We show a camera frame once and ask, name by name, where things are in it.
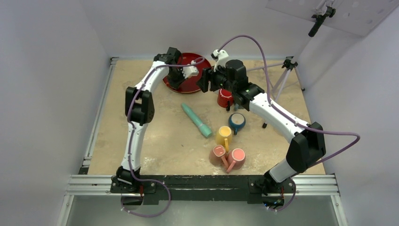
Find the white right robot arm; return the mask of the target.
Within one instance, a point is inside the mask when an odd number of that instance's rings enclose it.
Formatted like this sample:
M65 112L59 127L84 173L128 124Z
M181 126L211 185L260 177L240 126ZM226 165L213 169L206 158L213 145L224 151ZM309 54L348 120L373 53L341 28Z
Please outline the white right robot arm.
M235 103L263 118L289 142L286 157L265 173L264 185L271 192L282 187L283 181L303 173L326 154L323 128L317 122L308 124L269 100L267 93L249 82L243 62L227 61L225 67L209 67L197 81L202 92L225 89Z

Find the red round tray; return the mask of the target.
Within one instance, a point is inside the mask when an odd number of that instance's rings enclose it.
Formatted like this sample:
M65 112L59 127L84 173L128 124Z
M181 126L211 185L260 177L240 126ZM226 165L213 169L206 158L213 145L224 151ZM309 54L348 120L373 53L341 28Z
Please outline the red round tray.
M202 56L195 53L182 53L178 60L178 64L191 65L195 63L197 59L200 57ZM195 66L184 68L182 72L185 80L176 89L169 84L167 77L163 79L163 82L170 90L174 92L180 94L192 94L201 91L201 89L197 86L196 82L201 78L203 69L210 67L211 67L210 62L204 59L204 61Z

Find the yellow mug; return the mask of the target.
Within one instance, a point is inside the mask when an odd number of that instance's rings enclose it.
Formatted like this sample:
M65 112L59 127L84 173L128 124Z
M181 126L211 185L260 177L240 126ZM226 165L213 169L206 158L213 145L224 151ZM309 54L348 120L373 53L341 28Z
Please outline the yellow mug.
M230 144L232 142L233 132L228 126L221 126L215 135L215 142L217 145L222 145L226 152L230 151Z

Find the red mug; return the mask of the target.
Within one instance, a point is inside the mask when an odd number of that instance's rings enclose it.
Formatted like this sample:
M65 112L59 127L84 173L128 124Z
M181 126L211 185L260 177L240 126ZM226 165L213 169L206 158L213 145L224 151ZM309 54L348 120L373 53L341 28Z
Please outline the red mug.
M234 104L232 93L225 89L219 89L217 103L220 107L229 112L231 106Z

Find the blue mug white inside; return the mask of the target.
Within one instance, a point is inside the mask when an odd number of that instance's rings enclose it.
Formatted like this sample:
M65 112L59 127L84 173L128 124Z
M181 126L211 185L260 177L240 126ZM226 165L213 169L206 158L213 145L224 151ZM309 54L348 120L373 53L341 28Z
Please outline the blue mug white inside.
M233 113L228 119L228 125L234 135L237 135L237 133L246 125L246 118L241 113Z

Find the plain pink mug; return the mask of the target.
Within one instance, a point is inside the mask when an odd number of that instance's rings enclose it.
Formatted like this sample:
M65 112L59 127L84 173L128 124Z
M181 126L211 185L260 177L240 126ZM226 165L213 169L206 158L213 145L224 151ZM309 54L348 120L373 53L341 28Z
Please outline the plain pink mug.
M243 167L246 161L246 154L243 149L236 148L230 151L225 159L226 173L230 173L232 170L239 170Z

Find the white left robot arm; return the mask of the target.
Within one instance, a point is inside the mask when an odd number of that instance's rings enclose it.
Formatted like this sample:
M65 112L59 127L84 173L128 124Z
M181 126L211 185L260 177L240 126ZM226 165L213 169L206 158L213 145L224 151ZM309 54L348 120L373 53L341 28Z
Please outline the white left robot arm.
M140 188L140 154L145 131L155 115L152 92L166 78L169 85L178 88L185 80L180 65L182 53L169 47L165 54L157 54L148 73L125 93L125 110L128 122L128 140L121 166L114 183L121 183L128 192Z

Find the patterned pink mug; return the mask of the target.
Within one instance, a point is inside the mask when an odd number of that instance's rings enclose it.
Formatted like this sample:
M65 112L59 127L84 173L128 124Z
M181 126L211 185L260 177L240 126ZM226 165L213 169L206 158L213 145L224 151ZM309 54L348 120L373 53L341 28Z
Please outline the patterned pink mug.
M214 166L223 166L225 169L229 167L227 161L228 152L223 145L216 145L209 153L209 162Z

